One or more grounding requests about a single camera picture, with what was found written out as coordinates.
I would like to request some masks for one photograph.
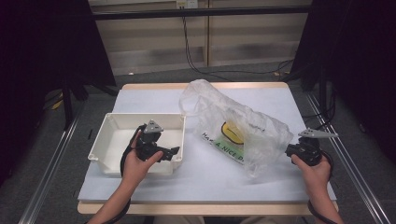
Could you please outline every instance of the human hand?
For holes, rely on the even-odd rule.
[[[291,155],[291,160],[303,172],[306,193],[311,199],[313,197],[328,195],[327,183],[329,182],[331,166],[326,157],[322,156],[322,159],[316,166],[307,165],[294,154]]]
[[[131,148],[133,150],[127,155],[123,168],[122,182],[133,186],[137,186],[145,178],[149,168],[163,156],[163,152],[158,151],[148,160],[141,161],[137,157],[135,150],[140,134],[141,132],[139,131],[132,142]]]

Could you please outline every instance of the transparent plastic bag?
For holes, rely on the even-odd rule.
[[[293,137],[287,124],[237,103],[203,79],[188,85],[180,96],[179,107],[185,116],[199,117],[195,134],[244,164],[251,176],[262,174],[285,152]],[[225,123],[235,136],[223,133]]]

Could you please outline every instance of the black handheld controller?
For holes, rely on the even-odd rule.
[[[158,160],[158,162],[170,161],[172,160],[172,157],[178,153],[180,147],[172,147],[168,149],[165,147],[157,146],[157,141],[161,137],[161,132],[163,131],[163,128],[158,125],[154,120],[150,120],[148,124],[139,126],[138,130],[141,131],[141,134],[139,135],[139,138],[136,142],[136,152],[137,157],[140,160],[145,161],[156,152],[162,151],[163,156]]]
[[[298,141],[299,143],[296,145],[288,145],[286,155],[291,157],[292,154],[296,154],[309,166],[318,165],[322,158],[322,150],[319,147],[319,140],[317,138],[301,137]]]

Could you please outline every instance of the wire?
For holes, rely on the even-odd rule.
[[[258,75],[271,74],[271,73],[274,73],[274,72],[279,71],[280,69],[286,67],[289,63],[291,63],[291,62],[293,61],[293,59],[292,59],[292,60],[286,60],[286,61],[284,61],[284,62],[281,62],[281,63],[277,66],[277,69],[276,69],[276,70],[267,71],[267,72],[253,72],[253,71],[241,71],[241,70],[219,70],[219,71],[212,71],[212,72],[203,72],[203,71],[200,71],[198,68],[195,67],[195,65],[194,65],[193,62],[192,62],[191,54],[190,54],[189,39],[188,39],[188,34],[187,34],[187,23],[186,23],[186,18],[185,18],[185,17],[182,17],[182,20],[183,20],[183,28],[184,28],[184,40],[185,40],[185,45],[186,45],[186,57],[187,57],[187,62],[189,63],[189,66],[190,66],[190,68],[191,68],[193,71],[195,71],[195,72],[197,72],[197,73],[200,73],[200,74],[202,74],[202,75],[212,76],[212,77],[218,77],[218,78],[221,78],[221,79],[224,79],[224,80],[233,82],[232,80],[230,80],[230,79],[228,79],[228,78],[226,78],[226,77],[220,77],[220,76],[216,76],[216,75],[214,75],[214,74],[216,74],[216,73],[247,73],[247,74],[258,74]]]

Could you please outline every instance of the gray floor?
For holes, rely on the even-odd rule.
[[[270,71],[277,69],[277,63],[259,63],[221,67],[222,70]],[[216,74],[232,81],[277,81],[278,77],[270,74],[247,74],[228,72]],[[118,89],[126,83],[145,82],[190,82],[196,78],[209,81],[223,81],[218,77],[197,74],[190,69],[137,74],[133,76],[117,76]],[[301,91],[299,81],[289,83],[293,97],[302,115],[312,115],[314,111],[308,103],[305,93]],[[87,88],[90,98],[85,103],[74,101],[74,108],[82,106],[82,114],[77,128],[73,133],[66,152],[56,171],[55,178],[50,182],[45,201],[39,210],[35,223],[84,223],[89,219],[77,211],[77,195],[84,180],[89,161],[87,155],[99,131],[105,113],[110,112],[115,103],[115,97],[109,96],[95,88]],[[316,127],[315,119],[309,120],[308,127]],[[363,133],[359,121],[341,98],[336,101],[336,113],[332,126],[340,134],[353,161],[361,171],[362,176],[387,212],[390,220],[396,221],[396,179],[393,177],[396,166],[381,153],[376,141],[369,133]],[[57,147],[64,127],[64,112],[62,107],[56,110],[46,110],[41,124],[36,130],[30,150],[21,160],[14,175],[0,188],[0,223],[17,223],[32,197],[35,189],[46,171],[54,149]],[[338,198],[340,214],[346,223],[375,223],[365,201],[361,198],[347,169],[337,158],[328,140],[321,140],[321,146],[333,154],[335,169],[332,186]],[[126,217],[122,223],[142,223],[143,217]]]

